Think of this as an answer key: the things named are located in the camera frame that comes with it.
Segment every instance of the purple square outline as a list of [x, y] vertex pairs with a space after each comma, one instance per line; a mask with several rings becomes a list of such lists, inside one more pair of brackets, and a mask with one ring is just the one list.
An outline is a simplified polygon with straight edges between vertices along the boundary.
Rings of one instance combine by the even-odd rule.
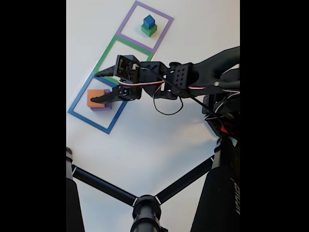
[[[160, 15], [160, 16], [162, 16], [162, 17], [168, 19], [168, 23], [166, 24], [166, 26], [165, 26], [165, 28], [163, 29], [163, 31], [162, 31], [162, 33], [161, 33], [161, 35], [160, 35], [158, 41], [156, 42], [156, 44], [155, 44], [155, 46], [154, 46], [153, 48], [147, 47], [146, 45], [143, 45], [142, 43], [137, 42], [136, 40], [133, 40], [133, 39], [131, 39], [131, 38], [129, 38], [129, 37], [127, 37], [127, 36], [121, 34], [121, 31], [122, 31], [123, 28], [125, 27], [127, 21], [129, 20], [129, 18], [131, 17], [133, 11], [135, 10], [135, 8], [136, 8], [137, 6], [141, 6], [141, 7], [145, 8], [145, 9], [147, 9], [147, 10], [149, 10], [149, 11], [152, 11], [152, 12], [156, 13], [157, 15]], [[137, 46], [139, 46], [139, 47], [141, 47], [141, 48], [146, 49], [147, 51], [150, 51], [150, 52], [152, 52], [152, 53], [155, 53], [155, 52], [157, 51], [159, 45], [161, 44], [161, 42], [162, 42], [162, 40], [163, 40], [165, 34], [167, 33], [167, 31], [168, 31], [170, 25], [172, 24], [173, 20], [174, 20], [173, 17], [168, 16], [168, 15], [165, 14], [165, 13], [162, 13], [162, 12], [160, 12], [160, 11], [158, 11], [158, 10], [156, 10], [156, 9], [154, 9], [154, 8], [152, 8], [152, 7], [150, 7], [150, 6], [147, 6], [147, 5], [145, 5], [144, 3], [141, 3], [141, 2], [139, 2], [139, 1], [135, 1], [135, 2], [133, 3], [133, 6], [131, 7], [131, 9], [129, 10], [129, 12], [127, 13], [125, 19], [123, 20], [122, 24], [121, 24], [120, 27], [118, 28], [118, 30], [117, 30], [117, 32], [116, 32], [116, 35], [119, 36], [119, 37], [124, 38], [125, 40], [128, 40], [129, 42], [131, 42], [131, 43], [133, 43], [133, 44], [136, 44]]]

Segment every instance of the orange cube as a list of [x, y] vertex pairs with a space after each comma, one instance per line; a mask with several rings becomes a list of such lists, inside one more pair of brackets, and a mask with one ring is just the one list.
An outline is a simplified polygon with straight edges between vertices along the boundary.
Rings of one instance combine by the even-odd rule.
[[105, 104], [92, 102], [90, 99], [100, 97], [105, 94], [103, 89], [88, 89], [87, 90], [87, 106], [89, 108], [105, 108]]

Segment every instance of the black cable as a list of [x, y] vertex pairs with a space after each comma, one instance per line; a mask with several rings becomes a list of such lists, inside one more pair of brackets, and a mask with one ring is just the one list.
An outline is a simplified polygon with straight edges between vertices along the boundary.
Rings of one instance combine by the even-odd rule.
[[163, 114], [163, 115], [175, 115], [175, 114], [177, 114], [179, 111], [181, 111], [181, 110], [183, 109], [183, 100], [182, 100], [181, 97], [179, 97], [180, 102], [182, 103], [182, 106], [180, 107], [180, 109], [179, 109], [178, 111], [176, 111], [175, 113], [172, 113], [172, 114], [165, 114], [165, 113], [159, 111], [159, 110], [157, 109], [156, 105], [155, 105], [155, 94], [156, 94], [156, 92], [155, 92], [154, 95], [153, 95], [153, 100], [154, 100], [154, 108], [156, 109], [157, 112], [159, 112], [159, 113], [161, 113], [161, 114]]
[[[178, 89], [180, 92], [186, 94], [186, 95], [189, 96], [192, 100], [194, 100], [195, 102], [197, 102], [197, 103], [200, 104], [201, 106], [205, 107], [208, 111], [211, 112], [212, 115], [214, 115], [214, 116], [219, 120], [219, 122], [221, 123], [221, 125], [225, 128], [223, 122], [222, 122], [221, 119], [220, 119], [220, 116], [219, 116], [218, 114], [216, 114], [216, 113], [215, 113], [211, 108], [209, 108], [207, 105], [205, 105], [204, 103], [202, 103], [202, 102], [200, 102], [198, 99], [196, 99], [194, 95], [192, 95], [192, 94], [188, 93], [187, 91], [185, 91], [185, 90], [179, 88], [177, 85], [174, 85], [173, 83], [169, 82], [169, 81], [166, 80], [165, 78], [163, 78], [163, 77], [161, 77], [160, 75], [158, 75], [157, 73], [155, 73], [153, 70], [151, 70], [151, 69], [149, 69], [149, 68], [145, 68], [145, 67], [140, 67], [140, 68], [141, 68], [141, 69], [149, 70], [149, 71], [152, 72], [156, 77], [160, 78], [161, 80], [163, 80], [164, 82], [168, 83], [169, 85], [175, 87], [175, 88]], [[229, 131], [227, 130], [227, 128], [225, 128], [225, 129], [226, 129], [226, 131], [229, 133], [229, 135], [230, 135], [231, 137], [233, 137], [234, 139], [236, 139], [236, 138], [232, 135], [232, 133], [229, 132]]]

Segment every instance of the purple cube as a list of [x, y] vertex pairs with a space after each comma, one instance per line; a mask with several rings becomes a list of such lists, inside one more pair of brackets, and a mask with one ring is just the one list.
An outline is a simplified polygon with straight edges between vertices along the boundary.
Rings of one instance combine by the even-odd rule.
[[[111, 91], [109, 89], [104, 90], [105, 93], [110, 93]], [[101, 110], [111, 110], [112, 109], [112, 103], [106, 103], [104, 108], [90, 108], [92, 111], [101, 111]]]

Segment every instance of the tripod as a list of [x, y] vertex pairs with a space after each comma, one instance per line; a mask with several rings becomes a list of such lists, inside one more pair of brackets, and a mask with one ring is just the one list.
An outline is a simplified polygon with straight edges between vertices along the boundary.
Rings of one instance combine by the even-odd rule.
[[240, 145], [221, 137], [215, 155], [179, 178], [155, 196], [134, 196], [125, 190], [72, 165], [67, 148], [67, 232], [83, 232], [84, 224], [73, 177], [133, 207], [131, 232], [167, 232], [161, 227], [160, 205], [208, 173], [191, 232], [239, 232]]

